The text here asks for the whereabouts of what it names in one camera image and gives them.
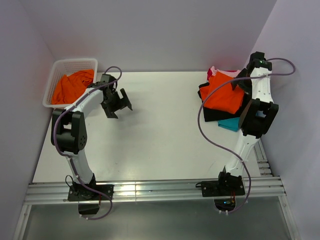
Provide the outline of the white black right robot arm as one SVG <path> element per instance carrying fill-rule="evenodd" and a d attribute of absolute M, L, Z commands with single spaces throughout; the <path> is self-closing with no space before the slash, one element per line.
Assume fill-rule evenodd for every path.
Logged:
<path fill-rule="evenodd" d="M 279 110 L 271 96 L 271 73 L 272 63 L 265 59 L 263 52 L 256 51 L 238 75 L 248 79 L 231 84 L 233 90 L 241 88 L 250 99 L 239 117 L 239 135 L 231 159 L 218 175 L 215 190 L 219 197 L 245 194 L 242 180 L 245 160 L 262 135 L 267 133 Z"/>

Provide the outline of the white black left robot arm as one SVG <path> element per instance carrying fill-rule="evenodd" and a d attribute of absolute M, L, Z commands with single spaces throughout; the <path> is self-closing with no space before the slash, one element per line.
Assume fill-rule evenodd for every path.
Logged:
<path fill-rule="evenodd" d="M 100 81 L 89 84 L 68 107 L 52 113 L 51 143 L 67 159 L 72 172 L 69 189 L 80 199 L 93 200 L 102 192 L 85 153 L 88 142 L 86 117 L 98 106 L 102 107 L 108 119 L 117 119 L 117 111 L 132 108 L 125 89 L 117 90 L 117 87 L 118 79 L 103 73 Z"/>

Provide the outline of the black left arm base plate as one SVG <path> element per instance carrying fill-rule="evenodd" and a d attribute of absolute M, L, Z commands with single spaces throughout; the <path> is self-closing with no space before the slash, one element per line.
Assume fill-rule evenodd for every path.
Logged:
<path fill-rule="evenodd" d="M 98 192 L 101 192 L 108 196 L 110 199 L 113 198 L 114 185 L 113 184 L 98 184 L 93 187 Z M 69 202 L 78 201 L 107 201 L 108 198 L 100 193 L 88 190 L 80 184 L 73 185 L 69 188 L 67 200 Z"/>

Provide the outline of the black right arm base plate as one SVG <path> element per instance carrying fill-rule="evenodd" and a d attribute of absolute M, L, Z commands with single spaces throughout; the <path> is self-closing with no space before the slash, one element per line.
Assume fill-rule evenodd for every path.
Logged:
<path fill-rule="evenodd" d="M 201 181 L 196 183 L 195 187 L 201 189 L 203 197 L 231 197 L 246 194 L 243 184 L 240 187 L 229 187 L 218 183 L 217 180 Z"/>

